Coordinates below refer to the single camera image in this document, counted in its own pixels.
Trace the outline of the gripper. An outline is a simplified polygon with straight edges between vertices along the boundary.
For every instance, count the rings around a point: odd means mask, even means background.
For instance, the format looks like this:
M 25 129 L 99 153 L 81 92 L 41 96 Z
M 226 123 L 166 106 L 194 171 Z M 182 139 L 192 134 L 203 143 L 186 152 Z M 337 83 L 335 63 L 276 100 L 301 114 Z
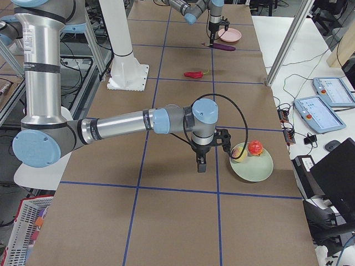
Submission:
M 219 31 L 219 24 L 209 24 L 209 31 L 210 31 L 210 35 L 209 35 L 209 45 L 214 45 L 214 41 L 215 41 L 215 35 L 216 32 Z
M 210 145 L 193 144 L 193 151 L 196 153 L 196 163 L 198 172 L 206 172 L 206 154 L 211 150 Z

